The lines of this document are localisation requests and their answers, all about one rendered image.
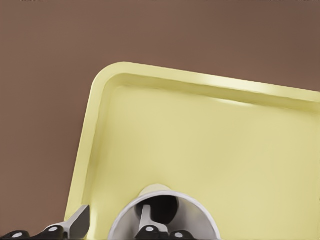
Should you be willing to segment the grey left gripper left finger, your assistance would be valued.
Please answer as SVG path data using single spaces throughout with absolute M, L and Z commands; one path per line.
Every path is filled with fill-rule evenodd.
M 31 236 L 26 230 L 15 230 L 0 240 L 83 240 L 90 228 L 90 206 L 82 205 L 67 221 L 47 226 Z

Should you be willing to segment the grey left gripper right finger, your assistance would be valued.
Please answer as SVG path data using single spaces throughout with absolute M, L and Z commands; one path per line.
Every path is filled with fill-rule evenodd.
M 180 229 L 170 232 L 168 224 L 176 216 L 177 210 L 164 210 L 145 204 L 142 207 L 138 233 L 134 240 L 194 240 L 187 230 Z

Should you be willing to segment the white IKEA cup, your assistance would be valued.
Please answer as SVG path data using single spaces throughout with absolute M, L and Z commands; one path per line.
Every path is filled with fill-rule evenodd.
M 108 240 L 134 240 L 139 231 L 143 205 L 163 210 L 177 210 L 167 225 L 170 232 L 187 230 L 194 240 L 222 240 L 218 226 L 208 210 L 193 197 L 162 184 L 145 187 L 119 213 L 108 234 Z

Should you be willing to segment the pale yellow tray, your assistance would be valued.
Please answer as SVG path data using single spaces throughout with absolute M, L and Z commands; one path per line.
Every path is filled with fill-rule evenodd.
M 153 184 L 199 201 L 222 240 L 320 240 L 320 92 L 130 62 L 95 77 L 65 217 L 103 240 Z

